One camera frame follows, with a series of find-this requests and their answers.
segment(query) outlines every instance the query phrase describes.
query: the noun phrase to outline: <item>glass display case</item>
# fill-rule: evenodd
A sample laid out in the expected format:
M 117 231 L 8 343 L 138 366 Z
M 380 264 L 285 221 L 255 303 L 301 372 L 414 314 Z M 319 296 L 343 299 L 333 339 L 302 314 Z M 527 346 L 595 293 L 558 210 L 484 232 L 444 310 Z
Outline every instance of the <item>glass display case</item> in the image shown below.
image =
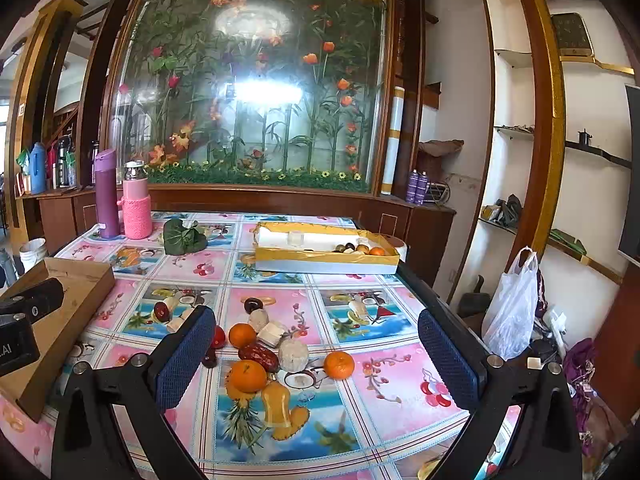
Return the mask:
M 152 182 L 367 192 L 385 0 L 141 0 L 109 144 Z

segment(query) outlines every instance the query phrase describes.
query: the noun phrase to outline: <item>tablecloth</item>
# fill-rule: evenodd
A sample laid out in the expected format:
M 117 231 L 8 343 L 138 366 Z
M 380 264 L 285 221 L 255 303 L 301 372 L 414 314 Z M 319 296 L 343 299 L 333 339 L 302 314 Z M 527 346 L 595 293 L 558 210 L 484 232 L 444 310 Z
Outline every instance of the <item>tablecloth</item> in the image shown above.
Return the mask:
M 198 221 L 207 247 L 195 254 L 169 256 L 162 248 L 162 226 L 171 218 Z M 395 479 L 415 477 L 420 466 L 450 445 L 468 412 L 449 396 L 417 336 L 422 303 L 395 275 L 297 274 L 260 272 L 252 252 L 259 221 L 299 221 L 353 226 L 346 218 L 269 214 L 154 212 L 153 232 L 144 240 L 100 238 L 97 226 L 57 256 L 110 262 L 116 285 L 78 338 L 38 424 L 0 397 L 0 430 L 50 476 L 56 407 L 72 366 L 81 360 L 94 368 L 123 365 L 137 352 L 150 353 L 166 334 L 152 318 L 156 301 L 178 299 L 174 311 L 206 304 L 225 333 L 246 322 L 242 302 L 262 298 L 269 316 L 310 350 L 307 367 L 316 383 L 304 389 L 286 383 L 290 406 L 309 409 L 306 424 L 292 437 L 275 440 L 267 431 L 248 448 L 237 442 L 241 420 L 259 428 L 264 420 L 260 395 L 248 410 L 238 410 L 226 394 L 224 379 L 238 359 L 227 345 L 218 366 L 199 367 L 180 404 L 164 415 L 206 476 L 231 478 Z M 362 300 L 370 322 L 350 319 L 348 302 Z M 352 354 L 351 378 L 322 376 L 327 352 Z M 123 407 L 116 406 L 123 437 L 143 478 L 156 478 Z M 491 473 L 513 432 L 519 409 L 512 407 L 478 478 Z

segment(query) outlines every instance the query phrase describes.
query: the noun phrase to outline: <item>plastic bag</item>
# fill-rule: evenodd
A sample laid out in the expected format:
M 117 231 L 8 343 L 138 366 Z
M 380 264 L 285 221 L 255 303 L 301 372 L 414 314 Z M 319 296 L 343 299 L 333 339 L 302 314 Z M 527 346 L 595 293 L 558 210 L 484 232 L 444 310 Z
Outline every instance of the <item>plastic bag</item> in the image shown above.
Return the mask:
M 520 268 L 520 253 L 530 251 Z M 503 359 L 520 355 L 529 345 L 538 304 L 538 256 L 521 249 L 509 272 L 500 277 L 494 298 L 482 321 L 482 340 Z

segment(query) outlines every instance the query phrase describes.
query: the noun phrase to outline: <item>brown cardboard box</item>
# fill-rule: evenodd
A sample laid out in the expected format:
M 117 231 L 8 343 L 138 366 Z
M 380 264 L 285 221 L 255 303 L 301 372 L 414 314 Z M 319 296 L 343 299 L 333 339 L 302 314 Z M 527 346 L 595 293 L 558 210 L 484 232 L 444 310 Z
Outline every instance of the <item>brown cardboard box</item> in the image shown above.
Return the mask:
M 60 280 L 65 298 L 59 309 L 33 325 L 40 358 L 0 377 L 0 392 L 4 398 L 35 422 L 40 419 L 47 394 L 76 338 L 115 284 L 110 264 L 45 258 L 9 287 L 0 299 L 14 296 L 47 278 Z

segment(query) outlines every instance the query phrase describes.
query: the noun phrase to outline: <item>purple spray can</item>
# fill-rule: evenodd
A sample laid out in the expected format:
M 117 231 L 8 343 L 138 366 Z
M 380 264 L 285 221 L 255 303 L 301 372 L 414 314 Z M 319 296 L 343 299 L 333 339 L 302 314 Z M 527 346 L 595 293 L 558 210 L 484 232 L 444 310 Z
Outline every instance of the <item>purple spray can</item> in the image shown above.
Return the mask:
M 104 150 L 95 156 L 95 208 L 102 238 L 120 234 L 116 193 L 116 150 Z
M 414 170 L 409 174 L 409 182 L 406 185 L 406 201 L 413 203 L 415 199 L 415 188 L 418 186 L 418 172 Z
M 417 205 L 422 205 L 424 203 L 424 197 L 427 195 L 428 187 L 429 179 L 427 178 L 427 174 L 423 171 L 418 177 L 418 186 L 415 189 L 414 203 L 417 203 Z

